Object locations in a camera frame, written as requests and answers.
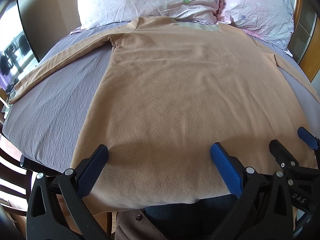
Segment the right floral pink pillow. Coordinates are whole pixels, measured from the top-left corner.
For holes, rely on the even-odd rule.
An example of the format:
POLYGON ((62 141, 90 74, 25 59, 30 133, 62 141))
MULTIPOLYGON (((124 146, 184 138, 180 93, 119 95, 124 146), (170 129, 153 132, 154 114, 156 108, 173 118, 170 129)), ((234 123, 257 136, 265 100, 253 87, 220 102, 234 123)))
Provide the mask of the right floral pink pillow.
POLYGON ((220 0, 217 19, 287 50, 294 32, 291 0, 220 0))

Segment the left floral white pillow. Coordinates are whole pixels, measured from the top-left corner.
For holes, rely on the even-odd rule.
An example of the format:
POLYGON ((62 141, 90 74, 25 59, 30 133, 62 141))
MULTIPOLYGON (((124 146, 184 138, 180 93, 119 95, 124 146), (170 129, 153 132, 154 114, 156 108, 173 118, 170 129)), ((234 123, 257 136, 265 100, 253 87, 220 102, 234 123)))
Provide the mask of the left floral white pillow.
POLYGON ((220 0, 78 0, 82 29, 137 17, 166 16, 179 21, 214 24, 220 0))

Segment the brown jacket with button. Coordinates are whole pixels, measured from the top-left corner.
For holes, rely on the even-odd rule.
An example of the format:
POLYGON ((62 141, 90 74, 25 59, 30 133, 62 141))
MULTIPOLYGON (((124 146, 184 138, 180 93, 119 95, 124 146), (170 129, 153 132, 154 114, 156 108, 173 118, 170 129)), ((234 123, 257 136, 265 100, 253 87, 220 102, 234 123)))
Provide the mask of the brown jacket with button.
POLYGON ((167 239, 144 215, 142 209, 119 211, 114 239, 167 239))

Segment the dark wooden chair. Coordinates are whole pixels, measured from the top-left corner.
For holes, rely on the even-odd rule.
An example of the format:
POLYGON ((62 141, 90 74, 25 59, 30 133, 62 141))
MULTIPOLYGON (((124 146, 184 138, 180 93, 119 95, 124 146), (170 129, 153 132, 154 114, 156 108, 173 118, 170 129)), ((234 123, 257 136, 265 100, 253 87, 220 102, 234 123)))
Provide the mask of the dark wooden chair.
POLYGON ((9 235, 26 239, 27 209, 33 172, 20 165, 21 152, 1 135, 1 215, 10 222, 9 235))

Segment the tan long-sleeve shirt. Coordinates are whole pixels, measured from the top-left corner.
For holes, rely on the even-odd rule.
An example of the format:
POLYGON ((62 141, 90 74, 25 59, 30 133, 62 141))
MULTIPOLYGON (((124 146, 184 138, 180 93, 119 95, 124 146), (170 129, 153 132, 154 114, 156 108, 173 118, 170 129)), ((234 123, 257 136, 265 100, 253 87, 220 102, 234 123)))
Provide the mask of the tan long-sleeve shirt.
POLYGON ((319 135, 319 96, 282 53, 230 25, 202 29, 167 17, 139 17, 101 31, 46 59, 16 86, 13 109, 49 93, 36 90, 81 60, 95 66, 99 85, 73 147, 71 167, 101 144, 109 159, 84 198, 93 214, 223 196, 227 187, 210 159, 220 142, 244 165, 272 174, 269 152, 279 140, 304 167, 316 167, 297 129, 319 135))

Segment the purple textured bedsheet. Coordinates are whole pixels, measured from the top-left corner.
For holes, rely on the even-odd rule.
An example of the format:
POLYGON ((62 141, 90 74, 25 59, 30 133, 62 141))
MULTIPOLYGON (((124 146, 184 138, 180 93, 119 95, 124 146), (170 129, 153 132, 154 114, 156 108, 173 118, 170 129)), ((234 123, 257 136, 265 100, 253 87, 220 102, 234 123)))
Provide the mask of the purple textured bedsheet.
MULTIPOLYGON (((125 25, 112 23, 89 30, 75 30, 67 35, 42 59, 41 63, 102 31, 125 25)), ((71 165, 80 129, 98 84, 107 69, 111 44, 85 55, 39 83, 20 101, 12 105, 4 122, 3 133, 26 157, 35 164, 62 172, 71 165)), ((300 96, 312 134, 319 133, 319 107, 306 96, 302 86, 287 75, 300 96)))

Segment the dark window frame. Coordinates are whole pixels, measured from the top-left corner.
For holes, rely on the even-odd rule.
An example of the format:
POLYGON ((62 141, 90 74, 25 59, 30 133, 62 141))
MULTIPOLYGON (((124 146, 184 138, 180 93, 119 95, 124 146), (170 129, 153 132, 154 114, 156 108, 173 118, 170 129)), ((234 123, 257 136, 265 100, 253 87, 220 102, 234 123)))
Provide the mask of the dark window frame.
POLYGON ((36 0, 16 0, 18 6, 18 12, 22 24, 22 28, 29 47, 31 48, 35 58, 38 62, 41 61, 41 37, 39 32, 39 23, 37 16, 36 0))

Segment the wooden headboard frame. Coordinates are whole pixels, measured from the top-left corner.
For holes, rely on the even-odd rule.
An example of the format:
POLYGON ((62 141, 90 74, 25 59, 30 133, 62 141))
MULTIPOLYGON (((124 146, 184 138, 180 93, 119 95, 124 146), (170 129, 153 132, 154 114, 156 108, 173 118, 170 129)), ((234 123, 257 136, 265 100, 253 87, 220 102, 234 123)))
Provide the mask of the wooden headboard frame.
POLYGON ((313 81, 319 71, 319 17, 309 0, 295 1, 294 24, 289 51, 309 81, 313 81))

